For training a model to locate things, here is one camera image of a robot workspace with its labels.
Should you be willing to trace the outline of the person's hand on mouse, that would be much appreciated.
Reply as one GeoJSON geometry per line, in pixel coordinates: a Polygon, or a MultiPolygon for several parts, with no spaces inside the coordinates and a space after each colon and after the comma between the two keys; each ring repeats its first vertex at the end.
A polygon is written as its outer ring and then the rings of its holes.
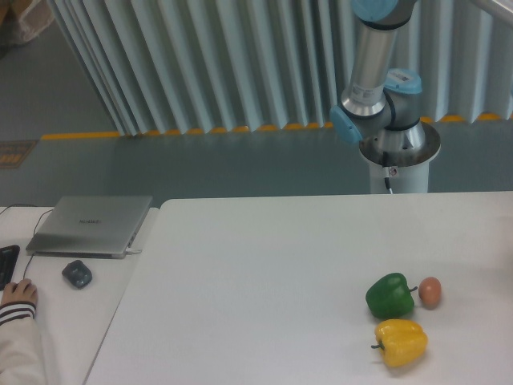
{"type": "Polygon", "coordinates": [[[1,299],[1,322],[34,318],[38,303],[37,286],[28,278],[8,283],[1,299]]]}

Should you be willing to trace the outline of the white striped sleeve forearm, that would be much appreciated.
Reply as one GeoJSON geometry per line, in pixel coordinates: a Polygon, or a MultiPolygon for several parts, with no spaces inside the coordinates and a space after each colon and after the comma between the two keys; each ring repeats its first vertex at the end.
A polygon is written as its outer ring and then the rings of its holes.
{"type": "Polygon", "coordinates": [[[1,384],[47,384],[36,306],[1,306],[1,384]]]}

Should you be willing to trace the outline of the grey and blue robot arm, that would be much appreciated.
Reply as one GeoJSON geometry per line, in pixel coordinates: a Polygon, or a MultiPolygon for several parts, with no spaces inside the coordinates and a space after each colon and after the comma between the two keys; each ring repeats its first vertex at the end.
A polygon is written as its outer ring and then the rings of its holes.
{"type": "Polygon", "coordinates": [[[354,1],[360,35],[350,81],[330,112],[337,133],[379,163],[432,157],[422,117],[512,113],[509,1],[354,1]]]}

